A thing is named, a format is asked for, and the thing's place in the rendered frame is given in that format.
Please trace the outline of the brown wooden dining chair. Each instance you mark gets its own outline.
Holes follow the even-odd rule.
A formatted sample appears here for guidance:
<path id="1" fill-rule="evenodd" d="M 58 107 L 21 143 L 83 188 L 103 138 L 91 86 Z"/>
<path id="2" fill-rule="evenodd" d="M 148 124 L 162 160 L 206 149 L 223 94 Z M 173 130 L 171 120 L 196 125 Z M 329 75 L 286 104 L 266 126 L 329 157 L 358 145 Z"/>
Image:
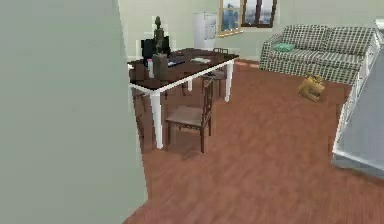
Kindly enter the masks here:
<path id="1" fill-rule="evenodd" d="M 214 48 L 213 51 L 221 55 L 229 53 L 229 50 L 226 48 Z M 212 79 L 214 81 L 217 81 L 220 84 L 221 81 L 225 80 L 226 78 L 227 78 L 227 71 L 224 67 L 220 67 L 217 70 L 214 70 L 212 72 L 202 75 L 201 76 L 201 80 L 202 80 L 201 92 L 204 92 L 205 82 L 207 80 Z"/>
<path id="2" fill-rule="evenodd" d="M 201 107 L 178 106 L 165 122 L 168 128 L 167 143 L 171 143 L 172 126 L 179 129 L 198 130 L 200 133 L 200 151 L 205 152 L 205 130 L 212 134 L 213 80 L 209 80 L 203 90 Z"/>

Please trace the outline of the dark dining table white legs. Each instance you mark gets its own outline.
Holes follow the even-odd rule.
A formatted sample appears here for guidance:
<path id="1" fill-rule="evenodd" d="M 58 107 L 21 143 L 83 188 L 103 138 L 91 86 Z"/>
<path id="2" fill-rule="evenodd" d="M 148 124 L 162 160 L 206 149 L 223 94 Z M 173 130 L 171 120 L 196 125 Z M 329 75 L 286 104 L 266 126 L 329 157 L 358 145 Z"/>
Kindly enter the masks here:
<path id="1" fill-rule="evenodd" d="M 194 48 L 186 48 L 172 53 L 172 56 L 181 56 L 185 62 L 174 67 L 168 67 L 168 74 L 165 80 L 160 80 L 154 76 L 150 78 L 148 68 L 144 66 L 142 60 L 128 62 L 128 74 L 130 78 L 130 87 L 137 89 L 150 97 L 152 120 L 155 130 L 156 147 L 163 148 L 163 126 L 162 126 L 162 104 L 161 94 L 171 90 L 174 87 L 188 84 L 188 88 L 192 89 L 194 79 L 204 74 L 219 69 L 226 68 L 227 79 L 225 87 L 225 101 L 230 101 L 232 73 L 236 54 L 217 54 L 214 51 L 201 50 Z M 206 58 L 211 62 L 207 64 L 191 62 L 192 58 Z"/>

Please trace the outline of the black laptop computer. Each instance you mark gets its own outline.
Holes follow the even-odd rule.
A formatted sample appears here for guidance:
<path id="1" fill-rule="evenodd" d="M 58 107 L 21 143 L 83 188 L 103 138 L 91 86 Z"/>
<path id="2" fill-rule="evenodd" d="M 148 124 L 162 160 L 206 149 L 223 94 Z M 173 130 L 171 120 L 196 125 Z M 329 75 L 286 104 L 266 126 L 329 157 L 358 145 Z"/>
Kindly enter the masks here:
<path id="1" fill-rule="evenodd" d="M 157 41 L 155 39 L 145 39 L 141 41 L 141 50 L 143 56 L 144 66 L 147 67 L 147 61 L 156 53 L 157 50 Z M 172 56 L 169 37 L 165 36 L 162 41 L 161 51 L 163 54 L 167 55 L 168 58 L 168 67 L 174 67 L 176 65 L 182 64 L 185 60 L 181 56 Z"/>

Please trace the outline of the grey brown box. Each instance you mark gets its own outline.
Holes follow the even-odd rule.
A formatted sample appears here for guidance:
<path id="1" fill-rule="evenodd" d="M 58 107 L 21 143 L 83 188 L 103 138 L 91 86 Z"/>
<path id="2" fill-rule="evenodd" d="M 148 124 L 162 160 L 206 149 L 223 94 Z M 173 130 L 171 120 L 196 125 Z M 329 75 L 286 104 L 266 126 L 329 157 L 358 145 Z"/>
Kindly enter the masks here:
<path id="1" fill-rule="evenodd" d="M 154 54 L 153 73 L 160 80 L 165 80 L 168 74 L 168 58 L 166 54 Z"/>

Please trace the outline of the dark green statue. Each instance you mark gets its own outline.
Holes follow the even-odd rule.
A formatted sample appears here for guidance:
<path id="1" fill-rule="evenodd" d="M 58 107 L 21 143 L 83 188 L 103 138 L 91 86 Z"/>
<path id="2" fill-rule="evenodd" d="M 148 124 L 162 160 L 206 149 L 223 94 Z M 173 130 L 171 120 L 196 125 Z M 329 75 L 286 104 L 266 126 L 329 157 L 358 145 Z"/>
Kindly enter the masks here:
<path id="1" fill-rule="evenodd" d="M 154 30 L 154 39 L 156 42 L 156 53 L 163 53 L 163 40 L 164 40 L 164 30 L 161 27 L 161 19 L 159 16 L 155 19 L 156 29 Z"/>

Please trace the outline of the wood framed window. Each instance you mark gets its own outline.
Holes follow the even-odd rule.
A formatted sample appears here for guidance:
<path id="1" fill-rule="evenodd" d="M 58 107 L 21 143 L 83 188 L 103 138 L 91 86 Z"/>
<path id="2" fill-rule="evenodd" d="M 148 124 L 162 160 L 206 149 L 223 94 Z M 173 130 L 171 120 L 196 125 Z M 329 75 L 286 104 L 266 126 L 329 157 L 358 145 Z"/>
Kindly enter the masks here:
<path id="1" fill-rule="evenodd" d="M 243 2 L 244 0 L 220 0 L 219 38 L 242 33 Z"/>

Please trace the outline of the green cushion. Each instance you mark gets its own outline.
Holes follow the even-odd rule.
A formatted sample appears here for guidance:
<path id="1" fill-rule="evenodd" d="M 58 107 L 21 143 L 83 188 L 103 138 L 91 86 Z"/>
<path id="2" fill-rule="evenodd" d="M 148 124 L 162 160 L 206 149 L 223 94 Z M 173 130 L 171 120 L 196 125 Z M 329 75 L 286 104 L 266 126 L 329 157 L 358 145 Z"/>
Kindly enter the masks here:
<path id="1" fill-rule="evenodd" d="M 295 45 L 290 43 L 277 43 L 273 46 L 273 49 L 277 52 L 290 52 L 295 49 Z"/>

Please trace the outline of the dark framed window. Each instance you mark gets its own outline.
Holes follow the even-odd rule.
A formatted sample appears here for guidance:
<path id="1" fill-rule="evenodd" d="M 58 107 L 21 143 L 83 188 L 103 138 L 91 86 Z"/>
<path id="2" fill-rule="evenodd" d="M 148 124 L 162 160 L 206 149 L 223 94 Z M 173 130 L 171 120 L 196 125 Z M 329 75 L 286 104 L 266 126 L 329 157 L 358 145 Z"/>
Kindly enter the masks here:
<path id="1" fill-rule="evenodd" d="M 243 0 L 242 27 L 272 28 L 277 0 Z"/>

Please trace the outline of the yellow teddy bear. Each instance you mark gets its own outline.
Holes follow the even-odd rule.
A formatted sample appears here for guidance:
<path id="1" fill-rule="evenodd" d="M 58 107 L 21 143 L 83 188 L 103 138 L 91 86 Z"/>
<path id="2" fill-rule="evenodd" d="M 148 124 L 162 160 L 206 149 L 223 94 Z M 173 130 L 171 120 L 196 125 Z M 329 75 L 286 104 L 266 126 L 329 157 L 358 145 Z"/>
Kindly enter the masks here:
<path id="1" fill-rule="evenodd" d="M 312 75 L 303 80 L 298 88 L 298 93 L 313 102 L 317 102 L 324 89 L 323 78 L 319 75 Z"/>

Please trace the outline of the checked white sofa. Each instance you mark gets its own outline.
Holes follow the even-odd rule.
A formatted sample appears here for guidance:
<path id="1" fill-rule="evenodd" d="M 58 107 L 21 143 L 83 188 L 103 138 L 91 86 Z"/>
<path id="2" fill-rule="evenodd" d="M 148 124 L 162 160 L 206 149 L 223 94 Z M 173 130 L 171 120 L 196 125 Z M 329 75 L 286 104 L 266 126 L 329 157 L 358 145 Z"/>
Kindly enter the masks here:
<path id="1" fill-rule="evenodd" d="M 324 80 L 352 85 L 372 43 L 375 29 L 364 26 L 288 25 L 262 46 L 260 69 L 297 76 L 315 74 Z M 277 43 L 295 49 L 277 52 Z"/>

